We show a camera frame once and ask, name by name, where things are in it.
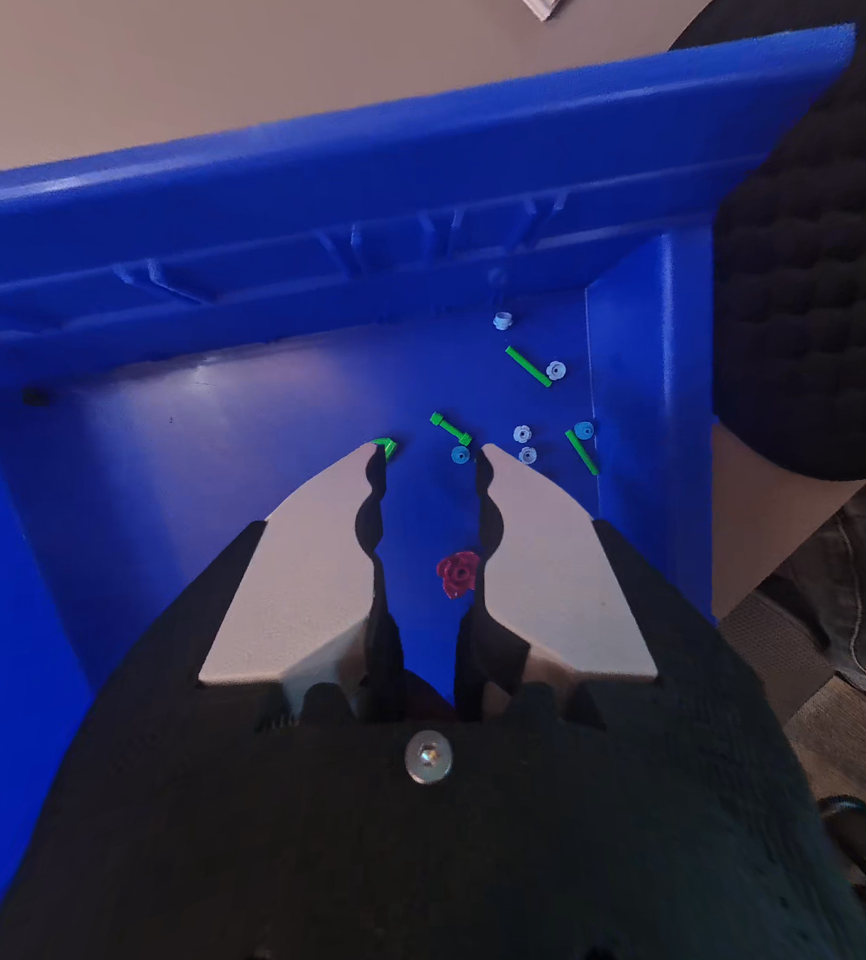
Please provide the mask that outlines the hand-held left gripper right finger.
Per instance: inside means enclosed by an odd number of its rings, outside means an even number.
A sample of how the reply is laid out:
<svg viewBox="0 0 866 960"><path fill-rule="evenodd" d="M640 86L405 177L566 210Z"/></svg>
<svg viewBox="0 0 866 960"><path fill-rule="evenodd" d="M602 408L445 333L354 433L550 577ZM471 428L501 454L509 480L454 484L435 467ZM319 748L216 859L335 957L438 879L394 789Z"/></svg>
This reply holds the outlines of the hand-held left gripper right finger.
<svg viewBox="0 0 866 960"><path fill-rule="evenodd" d="M457 642L457 713L500 714L538 684L564 715L586 683L655 682L655 660L589 512L491 442L476 458L476 491L482 553Z"/></svg>

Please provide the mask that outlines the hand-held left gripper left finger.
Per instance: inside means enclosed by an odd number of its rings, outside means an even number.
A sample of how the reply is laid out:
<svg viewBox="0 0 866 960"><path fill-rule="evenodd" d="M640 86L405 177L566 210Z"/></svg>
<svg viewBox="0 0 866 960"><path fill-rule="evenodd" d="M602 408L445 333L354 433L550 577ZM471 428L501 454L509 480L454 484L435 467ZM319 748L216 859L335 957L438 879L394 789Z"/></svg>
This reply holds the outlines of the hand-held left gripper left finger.
<svg viewBox="0 0 866 960"><path fill-rule="evenodd" d="M357 710L404 701L404 656L377 548L386 450L368 441L268 515L199 669L209 688L274 685L293 714L317 685Z"/></svg>

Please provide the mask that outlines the red flower lego piece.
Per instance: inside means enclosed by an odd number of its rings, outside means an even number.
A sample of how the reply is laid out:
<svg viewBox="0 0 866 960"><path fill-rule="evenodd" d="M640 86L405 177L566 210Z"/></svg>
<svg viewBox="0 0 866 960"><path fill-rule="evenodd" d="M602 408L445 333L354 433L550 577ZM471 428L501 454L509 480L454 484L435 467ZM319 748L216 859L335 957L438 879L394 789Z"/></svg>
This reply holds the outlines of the red flower lego piece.
<svg viewBox="0 0 866 960"><path fill-rule="evenodd" d="M456 600L475 589L479 563L479 554L472 550L457 551L439 561L437 576L447 598Z"/></svg>

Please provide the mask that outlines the blue plastic bin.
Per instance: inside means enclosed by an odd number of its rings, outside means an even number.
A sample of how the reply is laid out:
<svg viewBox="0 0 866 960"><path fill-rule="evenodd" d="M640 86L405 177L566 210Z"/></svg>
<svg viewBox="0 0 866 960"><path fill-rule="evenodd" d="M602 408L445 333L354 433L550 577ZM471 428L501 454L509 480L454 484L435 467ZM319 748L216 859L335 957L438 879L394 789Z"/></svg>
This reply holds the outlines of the blue plastic bin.
<svg viewBox="0 0 866 960"><path fill-rule="evenodd" d="M101 683L249 522L389 437L406 666L451 692L470 462L517 451L708 617L712 225L845 69L770 33L0 172L0 900ZM507 331L492 323L508 311ZM544 388L505 354L541 371ZM565 431L583 442L593 476Z"/></svg>

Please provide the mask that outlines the black foam pad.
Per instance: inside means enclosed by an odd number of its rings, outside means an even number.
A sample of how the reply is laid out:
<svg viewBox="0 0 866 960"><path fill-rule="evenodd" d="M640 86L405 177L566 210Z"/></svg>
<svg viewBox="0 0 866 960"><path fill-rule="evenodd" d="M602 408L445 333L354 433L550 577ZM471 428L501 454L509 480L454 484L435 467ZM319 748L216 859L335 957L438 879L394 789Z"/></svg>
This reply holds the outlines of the black foam pad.
<svg viewBox="0 0 866 960"><path fill-rule="evenodd" d="M866 479L866 1L717 1L673 49L841 23L849 65L714 224L713 407L775 465Z"/></svg>

